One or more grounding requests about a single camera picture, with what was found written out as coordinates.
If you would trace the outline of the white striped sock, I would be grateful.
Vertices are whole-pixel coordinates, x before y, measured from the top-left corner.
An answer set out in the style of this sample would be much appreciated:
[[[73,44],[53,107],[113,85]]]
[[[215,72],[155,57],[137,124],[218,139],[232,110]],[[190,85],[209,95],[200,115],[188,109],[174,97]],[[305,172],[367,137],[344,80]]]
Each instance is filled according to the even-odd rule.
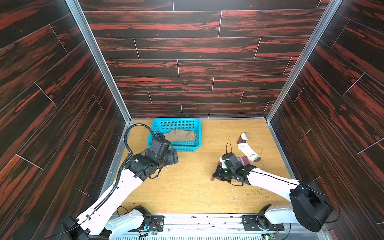
[[[248,158],[251,162],[259,162],[262,158],[250,147],[248,141],[250,140],[248,133],[241,133],[237,146],[238,149]]]

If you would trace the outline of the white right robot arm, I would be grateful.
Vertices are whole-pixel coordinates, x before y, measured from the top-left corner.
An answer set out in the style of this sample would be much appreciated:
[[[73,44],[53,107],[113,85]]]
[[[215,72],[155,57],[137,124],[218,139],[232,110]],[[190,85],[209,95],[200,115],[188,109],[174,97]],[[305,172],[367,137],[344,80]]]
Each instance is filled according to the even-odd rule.
[[[280,177],[226,153],[220,157],[213,179],[229,183],[238,182],[277,194],[289,205],[265,205],[256,216],[242,218],[245,230],[256,227],[261,231],[281,231],[284,224],[299,224],[311,232],[319,232],[334,210],[329,195],[321,192],[313,181],[299,181]]]

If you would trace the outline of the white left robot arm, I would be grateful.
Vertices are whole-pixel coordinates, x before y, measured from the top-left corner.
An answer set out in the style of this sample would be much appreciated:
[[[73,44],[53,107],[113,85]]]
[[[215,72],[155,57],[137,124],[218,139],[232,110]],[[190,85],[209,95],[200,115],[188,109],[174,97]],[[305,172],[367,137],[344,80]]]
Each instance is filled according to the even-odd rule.
[[[166,165],[178,163],[177,151],[163,134],[155,134],[145,151],[128,157],[121,165],[116,180],[99,199],[75,219],[65,220],[65,234],[71,240],[114,240],[131,230],[147,228],[149,211],[135,207],[129,213],[111,216],[146,179],[155,179]]]

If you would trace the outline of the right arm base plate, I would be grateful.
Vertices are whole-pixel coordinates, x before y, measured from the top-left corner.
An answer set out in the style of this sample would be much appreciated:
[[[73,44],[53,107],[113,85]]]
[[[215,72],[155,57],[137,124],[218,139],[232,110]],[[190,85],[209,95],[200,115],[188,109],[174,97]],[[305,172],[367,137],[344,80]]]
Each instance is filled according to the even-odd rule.
[[[272,205],[265,205],[257,215],[243,215],[242,224],[245,231],[283,231],[282,224],[272,224],[266,217],[266,211]]]

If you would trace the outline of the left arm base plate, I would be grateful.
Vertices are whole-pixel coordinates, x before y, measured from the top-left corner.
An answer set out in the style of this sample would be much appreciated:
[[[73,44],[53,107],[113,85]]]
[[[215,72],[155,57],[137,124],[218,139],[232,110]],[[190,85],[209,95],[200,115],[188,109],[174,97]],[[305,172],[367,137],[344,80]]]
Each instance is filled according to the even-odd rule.
[[[164,230],[165,216],[153,215],[143,206],[137,206],[134,210],[138,210],[144,217],[144,220],[139,228],[132,230],[132,232],[151,233],[162,232]]]

